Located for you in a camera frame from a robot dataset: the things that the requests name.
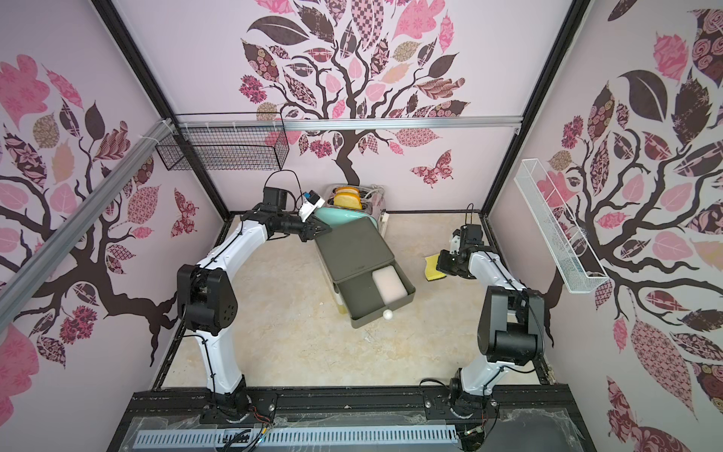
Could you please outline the yellow green sponge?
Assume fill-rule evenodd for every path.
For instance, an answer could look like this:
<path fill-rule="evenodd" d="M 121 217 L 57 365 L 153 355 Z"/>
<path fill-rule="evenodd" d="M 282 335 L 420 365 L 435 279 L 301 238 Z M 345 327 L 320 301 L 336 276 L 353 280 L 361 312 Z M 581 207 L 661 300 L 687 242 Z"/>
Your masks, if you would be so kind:
<path fill-rule="evenodd" d="M 428 282 L 436 282 L 440 281 L 447 277 L 445 273 L 438 270 L 438 263 L 439 263 L 440 254 L 434 254 L 431 256 L 427 256 L 425 258 L 426 260 L 426 266 L 425 266 L 425 278 Z"/>

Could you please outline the pink sponge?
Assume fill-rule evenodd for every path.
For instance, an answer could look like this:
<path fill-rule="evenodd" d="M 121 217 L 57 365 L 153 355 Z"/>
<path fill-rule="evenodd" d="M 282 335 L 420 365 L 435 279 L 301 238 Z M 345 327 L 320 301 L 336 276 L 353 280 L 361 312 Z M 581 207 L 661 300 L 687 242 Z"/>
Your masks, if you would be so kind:
<path fill-rule="evenodd" d="M 387 305 L 408 295 L 408 291 L 394 266 L 387 266 L 373 271 L 372 279 L 382 301 Z"/>

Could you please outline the grey top drawer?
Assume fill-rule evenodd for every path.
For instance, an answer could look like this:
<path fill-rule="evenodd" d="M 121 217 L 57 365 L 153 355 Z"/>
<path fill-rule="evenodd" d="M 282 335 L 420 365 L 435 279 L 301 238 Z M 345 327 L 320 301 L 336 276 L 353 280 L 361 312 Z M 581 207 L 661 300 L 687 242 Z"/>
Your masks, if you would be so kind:
<path fill-rule="evenodd" d="M 335 284 L 339 299 L 348 311 L 350 325 L 353 329 L 361 329 L 361 327 L 378 319 L 390 319 L 396 310 L 413 301 L 416 294 L 416 287 L 397 262 L 393 262 L 389 266 L 395 267 L 408 291 L 406 297 L 389 305 L 382 301 L 380 293 L 378 293 L 373 282 L 372 272 L 374 270 L 341 282 L 340 284 Z"/>

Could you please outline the three-drawer storage cabinet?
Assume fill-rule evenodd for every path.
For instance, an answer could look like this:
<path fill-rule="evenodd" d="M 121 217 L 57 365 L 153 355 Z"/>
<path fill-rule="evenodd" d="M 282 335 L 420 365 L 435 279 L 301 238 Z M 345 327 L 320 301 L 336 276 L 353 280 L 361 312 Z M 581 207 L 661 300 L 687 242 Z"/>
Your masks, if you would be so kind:
<path fill-rule="evenodd" d="M 318 237 L 314 243 L 340 309 L 346 310 L 346 307 L 339 299 L 335 284 L 397 261 L 376 226 L 368 218 L 334 227 L 329 234 Z"/>

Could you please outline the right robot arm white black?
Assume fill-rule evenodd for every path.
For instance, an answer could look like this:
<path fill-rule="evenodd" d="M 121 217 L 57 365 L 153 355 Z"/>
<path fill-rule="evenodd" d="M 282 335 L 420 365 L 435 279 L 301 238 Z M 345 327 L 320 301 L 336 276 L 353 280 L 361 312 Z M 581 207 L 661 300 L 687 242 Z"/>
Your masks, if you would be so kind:
<path fill-rule="evenodd" d="M 544 352 L 540 322 L 544 300 L 512 276 L 483 238 L 481 225 L 464 224 L 455 230 L 450 248 L 440 252 L 436 265 L 446 276 L 475 280 L 486 288 L 476 334 L 478 356 L 449 384 L 451 411 L 462 418 L 485 410 L 495 384 L 510 372 L 521 373 Z"/>

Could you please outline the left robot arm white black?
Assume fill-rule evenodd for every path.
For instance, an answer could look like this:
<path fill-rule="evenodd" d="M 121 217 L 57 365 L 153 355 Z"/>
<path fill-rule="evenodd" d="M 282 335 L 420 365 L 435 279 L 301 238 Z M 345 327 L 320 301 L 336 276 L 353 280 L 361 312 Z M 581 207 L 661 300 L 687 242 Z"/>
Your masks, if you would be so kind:
<path fill-rule="evenodd" d="M 207 388 L 218 414 L 234 416 L 250 410 L 230 333 L 239 309 L 233 277 L 274 237 L 295 235 L 307 242 L 331 232 L 331 226 L 316 216 L 324 200 L 314 190 L 301 194 L 301 206 L 295 211 L 285 209 L 287 195 L 281 188 L 265 188 L 263 201 L 240 217 L 235 231 L 207 258 L 177 271 L 179 316 L 203 353 Z"/>

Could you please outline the yellow toast slice front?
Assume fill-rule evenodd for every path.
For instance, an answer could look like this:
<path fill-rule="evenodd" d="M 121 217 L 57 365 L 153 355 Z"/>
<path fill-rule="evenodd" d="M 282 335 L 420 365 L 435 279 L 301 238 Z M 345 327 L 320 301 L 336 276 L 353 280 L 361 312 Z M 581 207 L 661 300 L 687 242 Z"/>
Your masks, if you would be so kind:
<path fill-rule="evenodd" d="M 362 210 L 363 204 L 361 197 L 356 192 L 339 192 L 334 195 L 333 205 L 335 207 Z"/>

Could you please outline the toast slice back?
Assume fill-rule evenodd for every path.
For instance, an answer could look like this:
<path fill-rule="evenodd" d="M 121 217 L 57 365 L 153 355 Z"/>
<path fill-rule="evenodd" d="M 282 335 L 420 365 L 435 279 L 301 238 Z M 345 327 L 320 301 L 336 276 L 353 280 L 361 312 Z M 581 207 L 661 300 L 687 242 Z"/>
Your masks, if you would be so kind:
<path fill-rule="evenodd" d="M 354 186 L 339 186 L 338 188 L 333 189 L 333 193 L 351 193 L 359 195 L 360 191 L 359 188 L 354 188 Z"/>

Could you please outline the mint green toaster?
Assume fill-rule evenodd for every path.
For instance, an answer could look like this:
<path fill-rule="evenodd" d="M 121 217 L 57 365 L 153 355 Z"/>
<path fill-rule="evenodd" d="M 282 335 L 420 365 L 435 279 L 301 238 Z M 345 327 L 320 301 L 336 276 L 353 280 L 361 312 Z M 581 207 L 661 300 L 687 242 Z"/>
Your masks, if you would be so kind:
<path fill-rule="evenodd" d="M 333 189 L 339 186 L 349 185 L 333 184 L 324 189 L 323 198 L 325 205 L 316 211 L 316 216 L 332 228 L 352 222 L 353 220 L 359 220 L 360 218 L 368 218 L 384 237 L 389 220 L 389 215 L 386 213 L 385 188 L 378 185 L 354 186 L 354 188 L 359 188 L 363 209 L 351 210 L 333 205 L 335 195 Z"/>

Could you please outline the aluminium rail back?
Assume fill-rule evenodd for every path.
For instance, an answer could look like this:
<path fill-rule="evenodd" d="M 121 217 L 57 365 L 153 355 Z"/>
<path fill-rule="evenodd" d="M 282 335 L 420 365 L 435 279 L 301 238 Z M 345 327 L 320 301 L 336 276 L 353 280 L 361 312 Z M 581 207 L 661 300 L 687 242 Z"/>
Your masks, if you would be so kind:
<path fill-rule="evenodd" d="M 331 130 L 402 130 L 441 128 L 513 128 L 522 126 L 520 116 L 462 116 L 435 118 L 383 118 L 383 119 L 336 119 L 336 120 L 272 120 L 272 121 L 201 121 L 179 122 L 181 129 L 231 127 L 270 127 L 286 131 L 331 131 Z"/>

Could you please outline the aluminium rail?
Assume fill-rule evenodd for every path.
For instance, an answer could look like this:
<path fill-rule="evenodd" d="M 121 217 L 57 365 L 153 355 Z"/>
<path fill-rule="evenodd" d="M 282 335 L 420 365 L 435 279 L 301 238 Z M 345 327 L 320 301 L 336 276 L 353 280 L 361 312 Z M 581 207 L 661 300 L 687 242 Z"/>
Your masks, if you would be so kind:
<path fill-rule="evenodd" d="M 118 164 L 82 202 L 69 220 L 64 221 L 50 235 L 38 253 L 31 256 L 11 278 L 1 293 L 1 328 L 6 329 L 18 316 L 24 305 L 49 278 L 50 273 L 63 261 L 75 247 L 80 237 L 100 218 L 105 208 L 114 200 L 122 187 L 132 178 L 154 147 L 171 133 L 171 120 L 164 119 L 156 124 L 131 149 L 130 153 Z"/>
<path fill-rule="evenodd" d="M 179 122 L 181 129 L 231 127 L 270 127 L 286 131 L 331 131 L 331 130 L 402 130 L 441 128 L 513 128 L 522 126 L 520 116 L 462 116 L 435 118 L 383 118 L 383 119 L 336 119 L 336 120 L 272 120 L 272 121 L 201 121 Z"/>

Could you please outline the aluminium rail left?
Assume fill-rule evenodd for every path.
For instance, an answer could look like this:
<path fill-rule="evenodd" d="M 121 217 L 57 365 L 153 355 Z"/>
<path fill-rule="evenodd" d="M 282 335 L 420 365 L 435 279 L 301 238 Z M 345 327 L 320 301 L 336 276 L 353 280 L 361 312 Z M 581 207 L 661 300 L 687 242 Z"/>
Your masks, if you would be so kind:
<path fill-rule="evenodd" d="M 50 235 L 38 253 L 31 256 L 11 278 L 1 293 L 1 328 L 6 329 L 18 316 L 24 305 L 49 278 L 50 273 L 63 261 L 75 247 L 80 237 L 100 218 L 105 208 L 114 200 L 122 187 L 132 178 L 154 147 L 171 133 L 171 120 L 164 119 L 156 124 L 131 149 L 130 153 L 118 164 L 82 202 L 69 220 L 64 221 Z"/>

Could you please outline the black base frame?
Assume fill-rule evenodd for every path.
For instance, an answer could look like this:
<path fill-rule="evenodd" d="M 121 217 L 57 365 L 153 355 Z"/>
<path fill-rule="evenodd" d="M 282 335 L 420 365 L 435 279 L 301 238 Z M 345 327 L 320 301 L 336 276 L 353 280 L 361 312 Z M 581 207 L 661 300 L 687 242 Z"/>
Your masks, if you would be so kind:
<path fill-rule="evenodd" d="M 109 449 L 130 451 L 141 429 L 241 429 L 445 425 L 451 446 L 381 446 L 363 451 L 591 451 L 593 440 L 565 385 L 502 385 L 486 409 L 453 414 L 438 383 L 374 387 L 252 387 L 250 410 L 215 412 L 206 390 L 177 388 L 133 395 Z"/>

